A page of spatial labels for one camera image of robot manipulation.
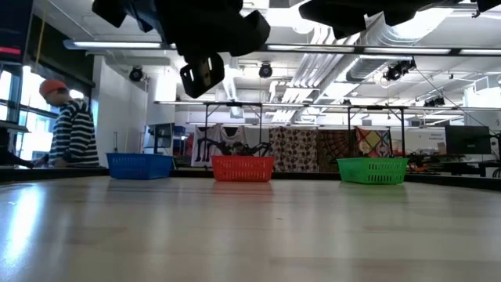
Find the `cap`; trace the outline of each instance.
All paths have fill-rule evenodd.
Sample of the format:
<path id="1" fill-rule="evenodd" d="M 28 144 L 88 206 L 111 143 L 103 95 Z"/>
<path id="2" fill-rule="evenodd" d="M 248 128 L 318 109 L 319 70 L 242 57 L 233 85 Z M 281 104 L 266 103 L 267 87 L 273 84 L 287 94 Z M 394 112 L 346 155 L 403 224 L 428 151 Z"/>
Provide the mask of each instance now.
<path id="1" fill-rule="evenodd" d="M 64 82 L 52 79 L 47 79 L 40 84 L 40 94 L 44 97 L 46 97 L 50 92 L 57 89 L 67 89 L 67 87 Z"/>

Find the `basket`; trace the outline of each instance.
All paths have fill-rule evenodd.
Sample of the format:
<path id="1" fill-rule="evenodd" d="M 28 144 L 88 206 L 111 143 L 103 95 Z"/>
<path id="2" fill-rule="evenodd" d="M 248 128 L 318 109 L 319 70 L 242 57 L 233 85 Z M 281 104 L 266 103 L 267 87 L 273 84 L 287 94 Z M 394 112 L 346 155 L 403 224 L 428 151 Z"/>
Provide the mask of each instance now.
<path id="1" fill-rule="evenodd" d="M 107 154 L 115 179 L 159 179 L 171 174 L 172 157 L 155 154 Z"/>
<path id="2" fill-rule="evenodd" d="M 212 156 L 214 178 L 218 181 L 268 182 L 274 157 Z"/>
<path id="3" fill-rule="evenodd" d="M 400 184 L 404 182 L 406 158 L 356 157 L 339 159 L 343 181 L 363 184 Z"/>

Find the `green basket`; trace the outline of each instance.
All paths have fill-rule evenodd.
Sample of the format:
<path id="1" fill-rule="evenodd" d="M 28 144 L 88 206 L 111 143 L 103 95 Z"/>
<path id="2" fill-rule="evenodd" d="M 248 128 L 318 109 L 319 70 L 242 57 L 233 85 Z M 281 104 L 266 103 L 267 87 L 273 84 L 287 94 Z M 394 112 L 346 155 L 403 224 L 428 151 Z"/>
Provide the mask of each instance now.
<path id="1" fill-rule="evenodd" d="M 408 159 L 356 157 L 338 159 L 343 181 L 363 184 L 400 184 L 404 182 Z"/>

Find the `striped shirt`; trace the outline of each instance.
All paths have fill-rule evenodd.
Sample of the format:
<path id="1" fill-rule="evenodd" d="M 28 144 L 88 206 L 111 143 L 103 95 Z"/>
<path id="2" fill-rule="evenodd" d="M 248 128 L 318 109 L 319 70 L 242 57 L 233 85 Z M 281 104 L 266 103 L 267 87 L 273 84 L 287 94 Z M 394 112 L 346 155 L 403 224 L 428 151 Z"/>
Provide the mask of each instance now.
<path id="1" fill-rule="evenodd" d="M 98 166 L 94 121 L 83 99 L 72 99 L 60 108 L 54 125 L 49 165 L 62 158 L 68 166 Z"/>

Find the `red light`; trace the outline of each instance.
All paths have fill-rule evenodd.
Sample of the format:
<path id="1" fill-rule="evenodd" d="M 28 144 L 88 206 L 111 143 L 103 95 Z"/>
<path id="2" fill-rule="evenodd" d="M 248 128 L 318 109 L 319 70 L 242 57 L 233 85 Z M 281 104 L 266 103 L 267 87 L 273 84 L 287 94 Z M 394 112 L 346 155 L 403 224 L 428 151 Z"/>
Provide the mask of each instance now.
<path id="1" fill-rule="evenodd" d="M 0 53 L 7 53 L 13 55 L 21 55 L 21 50 L 9 47 L 0 47 Z"/>

